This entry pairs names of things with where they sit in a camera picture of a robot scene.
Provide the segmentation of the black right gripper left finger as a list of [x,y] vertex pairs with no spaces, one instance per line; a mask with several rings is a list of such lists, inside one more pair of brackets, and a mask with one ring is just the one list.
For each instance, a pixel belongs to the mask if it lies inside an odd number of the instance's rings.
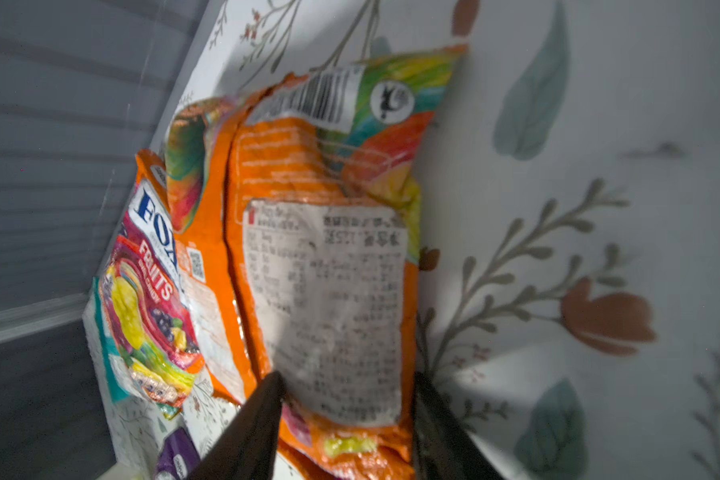
[[188,479],[272,479],[284,396],[281,374],[269,373]]

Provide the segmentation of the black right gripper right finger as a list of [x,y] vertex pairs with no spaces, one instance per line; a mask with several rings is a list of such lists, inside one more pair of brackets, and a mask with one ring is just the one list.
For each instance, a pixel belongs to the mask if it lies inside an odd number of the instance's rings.
[[413,428],[416,479],[503,479],[421,372],[415,374],[414,380]]

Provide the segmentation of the red yellow Fox's candy bag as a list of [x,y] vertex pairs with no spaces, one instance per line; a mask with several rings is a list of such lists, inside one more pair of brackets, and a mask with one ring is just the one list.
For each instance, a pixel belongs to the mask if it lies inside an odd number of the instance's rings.
[[148,179],[136,183],[98,294],[117,380],[171,416],[189,397],[204,359],[182,300],[176,242],[159,194]]

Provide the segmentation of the small orange candy bag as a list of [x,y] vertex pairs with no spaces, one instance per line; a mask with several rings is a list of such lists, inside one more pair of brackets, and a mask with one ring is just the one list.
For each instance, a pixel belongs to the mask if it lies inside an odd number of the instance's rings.
[[181,251],[229,297],[249,386],[276,372],[280,436],[340,479],[410,479],[421,191],[417,150],[464,46],[373,58],[173,118]]

